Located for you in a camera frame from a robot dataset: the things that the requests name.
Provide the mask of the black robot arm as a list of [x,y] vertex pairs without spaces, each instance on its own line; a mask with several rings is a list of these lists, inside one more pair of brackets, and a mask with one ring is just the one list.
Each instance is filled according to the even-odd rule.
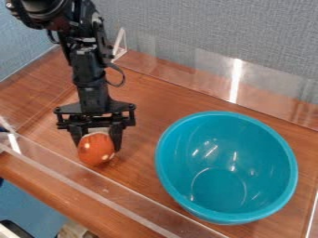
[[107,39],[104,18],[92,0],[5,0],[10,15],[34,30],[44,30],[49,41],[61,46],[72,68],[72,82],[78,102],[54,109],[57,128],[78,142],[92,128],[107,127],[121,147],[123,130],[135,125],[135,105],[112,99],[105,70],[112,63],[113,46]]

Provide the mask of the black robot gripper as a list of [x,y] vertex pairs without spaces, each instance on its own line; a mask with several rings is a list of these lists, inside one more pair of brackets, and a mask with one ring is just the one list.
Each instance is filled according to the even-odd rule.
[[53,110],[57,116],[57,129],[68,130],[74,145],[78,145],[82,136],[81,130],[109,127],[115,151],[119,152],[123,131],[128,126],[135,126],[135,108],[136,106],[132,103],[113,99],[104,112],[82,112],[78,103],[62,105]]

